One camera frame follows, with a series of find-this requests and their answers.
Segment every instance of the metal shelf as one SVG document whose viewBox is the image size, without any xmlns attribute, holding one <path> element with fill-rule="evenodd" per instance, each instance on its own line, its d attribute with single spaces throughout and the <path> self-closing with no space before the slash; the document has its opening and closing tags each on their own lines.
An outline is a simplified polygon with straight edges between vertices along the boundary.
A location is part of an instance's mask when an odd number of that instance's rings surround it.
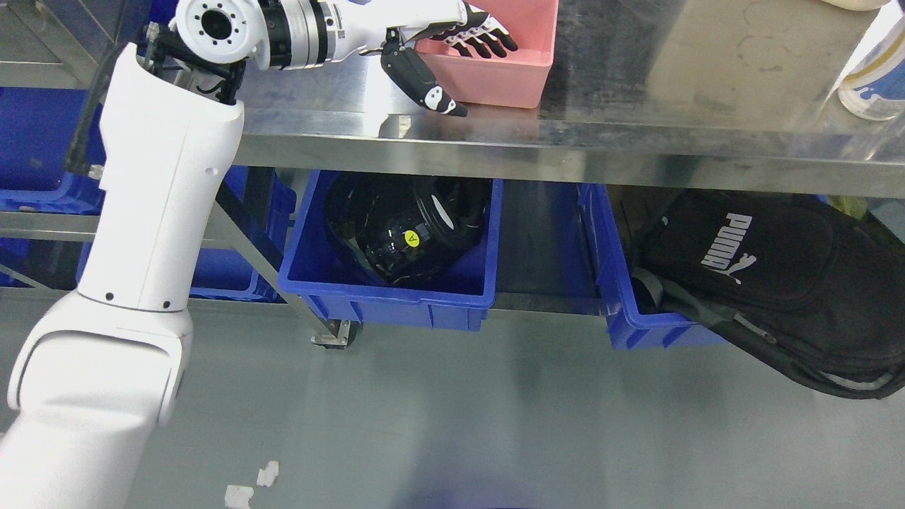
<svg viewBox="0 0 905 509">
<path fill-rule="evenodd" d="M 540 107 L 472 105 L 466 119 L 416 108 L 377 58 L 249 72 L 237 162 L 905 197 L 905 120 L 859 120 L 834 95 L 875 15 L 562 0 Z"/>
</svg>

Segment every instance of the pink plastic container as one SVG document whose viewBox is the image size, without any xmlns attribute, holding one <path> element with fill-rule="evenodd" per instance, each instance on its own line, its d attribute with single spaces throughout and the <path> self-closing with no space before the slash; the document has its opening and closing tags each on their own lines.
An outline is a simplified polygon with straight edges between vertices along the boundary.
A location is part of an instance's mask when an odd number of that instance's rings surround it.
<svg viewBox="0 0 905 509">
<path fill-rule="evenodd" d="M 474 0 L 496 16 L 519 45 L 506 58 L 462 57 L 440 41 L 419 41 L 417 51 L 449 94 L 461 102 L 537 108 L 553 65 L 559 0 Z"/>
</svg>

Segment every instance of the robotic arm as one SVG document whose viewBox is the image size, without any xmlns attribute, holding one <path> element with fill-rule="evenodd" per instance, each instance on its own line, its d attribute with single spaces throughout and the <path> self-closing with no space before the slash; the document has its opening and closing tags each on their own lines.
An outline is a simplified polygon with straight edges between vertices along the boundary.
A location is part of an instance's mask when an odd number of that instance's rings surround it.
<svg viewBox="0 0 905 509">
<path fill-rule="evenodd" d="M 433 37 L 463 56 L 468 44 L 483 58 L 519 49 L 496 18 L 462 0 L 186 0 L 173 24 L 193 53 L 220 64 L 248 58 L 260 69 L 308 69 L 380 53 L 410 99 L 453 116 L 467 110 L 405 45 Z"/>
<path fill-rule="evenodd" d="M 461 0 L 182 0 L 171 25 L 176 33 L 163 28 L 144 57 L 129 44 L 115 61 L 100 120 L 107 195 L 94 246 L 79 287 L 38 321 L 10 378 L 7 402 L 20 415 L 0 439 L 3 509 L 125 504 L 188 359 L 189 287 L 242 136 L 234 96 L 246 60 L 307 69 L 380 53 L 409 97 L 462 115 L 405 44 L 442 37 L 515 49 L 492 17 Z M 167 57 L 221 77 L 218 101 L 160 79 Z"/>
</svg>

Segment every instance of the robotic finger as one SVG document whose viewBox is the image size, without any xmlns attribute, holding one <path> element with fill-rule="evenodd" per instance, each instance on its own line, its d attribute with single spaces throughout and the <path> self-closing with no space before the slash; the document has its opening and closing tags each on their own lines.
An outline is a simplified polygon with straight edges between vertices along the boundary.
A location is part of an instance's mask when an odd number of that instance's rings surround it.
<svg viewBox="0 0 905 509">
<path fill-rule="evenodd" d="M 386 44 L 380 53 L 380 66 L 393 83 L 419 106 L 453 117 L 468 114 L 468 110 L 437 83 L 433 72 L 418 53 L 400 43 L 396 30 L 387 31 Z"/>
</svg>

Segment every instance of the cylindrical container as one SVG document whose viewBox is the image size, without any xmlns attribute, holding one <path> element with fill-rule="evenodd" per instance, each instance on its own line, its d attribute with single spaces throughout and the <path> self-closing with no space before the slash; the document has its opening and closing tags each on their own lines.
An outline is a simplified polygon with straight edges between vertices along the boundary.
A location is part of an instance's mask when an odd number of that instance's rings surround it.
<svg viewBox="0 0 905 509">
<path fill-rule="evenodd" d="M 827 4 L 833 4 L 850 11 L 872 11 L 883 7 L 890 0 L 824 0 Z"/>
<path fill-rule="evenodd" d="M 867 120 L 889 120 L 905 111 L 905 18 L 839 86 L 845 108 Z"/>
</svg>

